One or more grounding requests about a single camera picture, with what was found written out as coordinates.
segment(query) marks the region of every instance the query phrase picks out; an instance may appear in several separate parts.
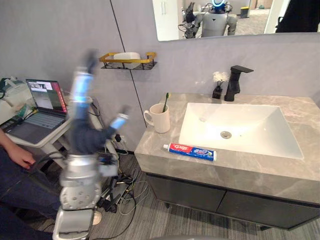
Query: wall mirror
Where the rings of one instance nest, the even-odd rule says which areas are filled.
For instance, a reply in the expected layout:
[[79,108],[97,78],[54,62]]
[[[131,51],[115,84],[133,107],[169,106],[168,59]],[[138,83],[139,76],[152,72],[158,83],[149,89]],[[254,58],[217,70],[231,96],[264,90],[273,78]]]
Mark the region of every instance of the wall mirror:
[[318,0],[152,0],[159,41],[318,32]]

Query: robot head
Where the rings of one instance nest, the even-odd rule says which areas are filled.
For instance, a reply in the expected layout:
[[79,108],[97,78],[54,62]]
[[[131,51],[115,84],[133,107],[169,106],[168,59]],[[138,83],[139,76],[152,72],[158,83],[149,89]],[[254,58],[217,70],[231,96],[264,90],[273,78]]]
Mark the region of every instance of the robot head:
[[212,4],[213,4],[213,9],[215,11],[215,13],[217,14],[222,14],[225,13],[225,8],[226,8],[226,4],[225,4],[225,0],[212,0]]
[[213,4],[213,6],[215,6],[215,7],[220,7],[220,6],[223,5],[224,3],[225,3],[225,0],[217,0],[217,1],[212,0],[212,4]]

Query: laptop screen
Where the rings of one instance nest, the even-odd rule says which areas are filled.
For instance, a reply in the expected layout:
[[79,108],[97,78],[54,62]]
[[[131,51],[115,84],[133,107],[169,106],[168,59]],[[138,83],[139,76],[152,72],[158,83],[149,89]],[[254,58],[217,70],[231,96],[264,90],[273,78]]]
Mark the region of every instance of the laptop screen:
[[57,81],[26,80],[38,108],[67,113],[66,104]]

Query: bathroom sink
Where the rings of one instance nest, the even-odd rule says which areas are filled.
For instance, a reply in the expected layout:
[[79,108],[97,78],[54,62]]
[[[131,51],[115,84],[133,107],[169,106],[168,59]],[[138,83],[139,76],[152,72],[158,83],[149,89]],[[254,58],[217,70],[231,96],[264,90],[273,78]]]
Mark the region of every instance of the bathroom sink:
[[179,143],[275,157],[304,158],[278,106],[189,102]]

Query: gray marble countertop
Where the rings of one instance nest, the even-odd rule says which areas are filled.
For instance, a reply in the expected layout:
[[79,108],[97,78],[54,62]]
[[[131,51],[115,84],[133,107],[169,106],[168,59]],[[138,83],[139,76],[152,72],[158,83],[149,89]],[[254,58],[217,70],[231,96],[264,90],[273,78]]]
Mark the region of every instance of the gray marble countertop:
[[[163,145],[179,142],[188,103],[279,106],[304,159],[214,149],[217,160],[211,162],[170,153]],[[167,104],[170,130],[157,133],[149,125],[134,152],[144,172],[320,204],[320,109],[309,97],[237,94],[226,102],[208,94],[172,93]]]

